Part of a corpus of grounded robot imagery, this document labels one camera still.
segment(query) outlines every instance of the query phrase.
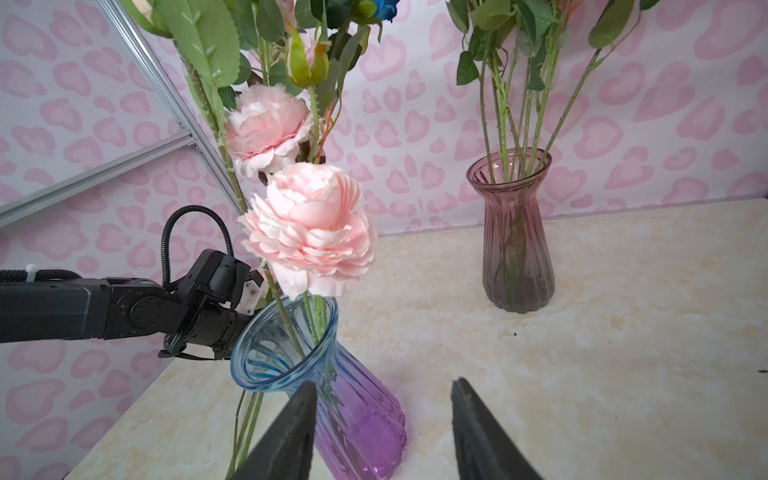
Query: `glass vase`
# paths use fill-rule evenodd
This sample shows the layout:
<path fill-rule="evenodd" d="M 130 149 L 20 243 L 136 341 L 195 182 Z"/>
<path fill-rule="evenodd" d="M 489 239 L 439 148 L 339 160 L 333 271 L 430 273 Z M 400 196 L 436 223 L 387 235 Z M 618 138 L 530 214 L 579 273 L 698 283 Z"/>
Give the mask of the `glass vase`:
<path fill-rule="evenodd" d="M 527 165 L 531 164 L 531 152 L 531 148 L 526 149 Z M 490 165 L 483 157 L 467 170 L 469 183 L 485 200 L 485 294 L 508 312 L 538 310 L 554 293 L 552 262 L 536 200 L 536 190 L 551 163 L 551 155 L 544 158 L 544 151 L 538 150 L 530 167 L 533 173 L 526 175 L 510 149 L 506 169 L 497 152 L 491 155 Z"/>
<path fill-rule="evenodd" d="M 406 416 L 395 396 L 336 340 L 336 300 L 324 299 L 319 311 L 314 298 L 308 300 L 283 298 L 290 329 L 274 302 L 259 312 L 235 345 L 232 377 L 245 389 L 289 396 L 313 382 L 315 446 L 333 477 L 390 478 L 406 445 Z"/>

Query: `tabletop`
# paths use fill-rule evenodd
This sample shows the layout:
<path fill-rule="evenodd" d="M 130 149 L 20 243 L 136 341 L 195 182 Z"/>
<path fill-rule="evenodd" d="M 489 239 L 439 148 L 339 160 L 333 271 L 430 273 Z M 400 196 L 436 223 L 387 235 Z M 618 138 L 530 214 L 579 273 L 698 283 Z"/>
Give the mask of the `tabletop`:
<path fill-rule="evenodd" d="M 481 228 L 383 238 L 339 299 L 339 341 L 406 414 L 393 478 L 458 478 L 461 376 L 546 480 L 768 478 L 768 201 L 545 231 L 556 290 L 537 312 L 488 301 Z M 175 359 L 67 480 L 223 478 L 240 392 L 228 362 Z M 255 439 L 286 401 L 265 395 Z M 331 478 L 317 452 L 310 478 Z"/>

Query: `beige marble surface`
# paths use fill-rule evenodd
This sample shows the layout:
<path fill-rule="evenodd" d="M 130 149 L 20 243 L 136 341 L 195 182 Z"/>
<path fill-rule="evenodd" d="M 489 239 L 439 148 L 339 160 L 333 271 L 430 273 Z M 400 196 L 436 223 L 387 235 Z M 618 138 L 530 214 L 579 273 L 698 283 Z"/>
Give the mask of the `beige marble surface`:
<path fill-rule="evenodd" d="M 768 478 L 768 200 L 545 228 L 536 313 L 485 298 L 481 229 L 383 239 L 340 299 L 341 342 L 408 418 L 395 478 L 458 478 L 459 376 L 547 480 Z M 239 394 L 228 362 L 174 360 L 67 479 L 223 478 Z M 317 454 L 311 478 L 331 478 Z"/>

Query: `purple glass vase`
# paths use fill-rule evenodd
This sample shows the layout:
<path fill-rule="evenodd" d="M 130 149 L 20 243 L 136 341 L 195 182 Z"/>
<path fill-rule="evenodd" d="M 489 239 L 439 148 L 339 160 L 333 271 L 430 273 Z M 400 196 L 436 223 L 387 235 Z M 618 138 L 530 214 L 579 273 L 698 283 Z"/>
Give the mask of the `purple glass vase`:
<path fill-rule="evenodd" d="M 315 446 L 333 477 L 390 478 L 406 446 L 406 416 L 395 396 L 336 340 L 336 300 L 326 298 L 325 312 L 310 307 L 308 314 L 305 305 L 314 304 L 309 300 L 283 298 L 292 329 L 274 302 L 259 312 L 235 345 L 232 377 L 245 389 L 289 396 L 313 382 Z M 323 329 L 315 342 L 315 332 Z"/>
<path fill-rule="evenodd" d="M 528 162 L 531 151 L 527 149 Z M 536 200 L 536 190 L 552 163 L 551 155 L 543 156 L 544 151 L 538 150 L 533 173 L 528 176 L 521 175 L 512 149 L 507 151 L 507 168 L 495 153 L 490 164 L 483 157 L 467 170 L 469 183 L 485 200 L 485 294 L 508 312 L 538 310 L 554 293 L 552 262 Z M 505 181 L 505 171 L 510 172 L 511 181 Z"/>

